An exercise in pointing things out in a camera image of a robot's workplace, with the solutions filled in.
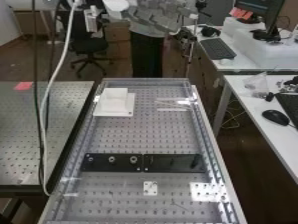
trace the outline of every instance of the keyboard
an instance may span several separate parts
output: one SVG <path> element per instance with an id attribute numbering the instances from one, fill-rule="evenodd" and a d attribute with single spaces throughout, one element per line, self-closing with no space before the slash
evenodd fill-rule
<path id="1" fill-rule="evenodd" d="M 199 43 L 211 60 L 233 59 L 237 56 L 221 38 L 202 40 Z"/>
<path id="2" fill-rule="evenodd" d="M 278 93 L 275 97 L 298 129 L 298 95 Z"/>

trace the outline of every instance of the screw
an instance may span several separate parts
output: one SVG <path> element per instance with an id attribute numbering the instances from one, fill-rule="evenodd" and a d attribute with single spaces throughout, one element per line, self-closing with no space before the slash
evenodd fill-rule
<path id="1" fill-rule="evenodd" d="M 110 156 L 109 157 L 109 163 L 114 163 L 116 162 L 116 158 L 114 158 L 114 156 Z"/>
<path id="2" fill-rule="evenodd" d="M 137 156 L 131 156 L 129 160 L 130 160 L 130 164 L 134 165 L 137 163 Z"/>

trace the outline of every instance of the black office chair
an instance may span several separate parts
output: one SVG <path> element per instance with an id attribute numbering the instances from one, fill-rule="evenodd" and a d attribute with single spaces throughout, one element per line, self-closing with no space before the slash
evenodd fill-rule
<path id="1" fill-rule="evenodd" d="M 69 11 L 58 12 L 58 17 L 65 30 L 68 29 L 69 13 L 70 13 Z M 98 29 L 104 28 L 102 23 L 100 22 L 97 23 L 97 26 Z M 92 33 L 86 32 L 84 12 L 82 11 L 74 12 L 69 50 L 74 51 L 77 55 L 80 54 L 86 55 L 86 58 L 70 62 L 72 68 L 74 68 L 74 65 L 77 63 L 82 63 L 82 65 L 76 71 L 78 78 L 81 78 L 80 72 L 88 64 L 96 65 L 101 69 L 102 75 L 104 76 L 106 75 L 105 69 L 97 63 L 97 61 L 109 61 L 109 59 L 94 57 L 94 53 L 101 53 L 102 55 L 105 55 L 106 49 L 108 49 L 108 42 L 105 41 L 105 38 L 104 37 L 92 38 Z"/>

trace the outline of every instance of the black pants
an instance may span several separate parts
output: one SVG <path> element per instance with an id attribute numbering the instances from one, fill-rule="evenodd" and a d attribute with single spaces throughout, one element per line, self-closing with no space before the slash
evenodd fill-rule
<path id="1" fill-rule="evenodd" d="M 134 78 L 162 78 L 163 38 L 130 32 Z"/>

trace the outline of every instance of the clear acrylic enclosure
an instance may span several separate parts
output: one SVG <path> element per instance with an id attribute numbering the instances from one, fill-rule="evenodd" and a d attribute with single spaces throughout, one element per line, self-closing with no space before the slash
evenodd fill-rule
<path id="1" fill-rule="evenodd" d="M 187 79 L 105 79 L 97 96 L 104 88 L 135 93 L 134 114 L 93 117 L 93 103 L 44 223 L 239 223 Z M 92 153 L 199 154 L 203 172 L 85 172 Z"/>

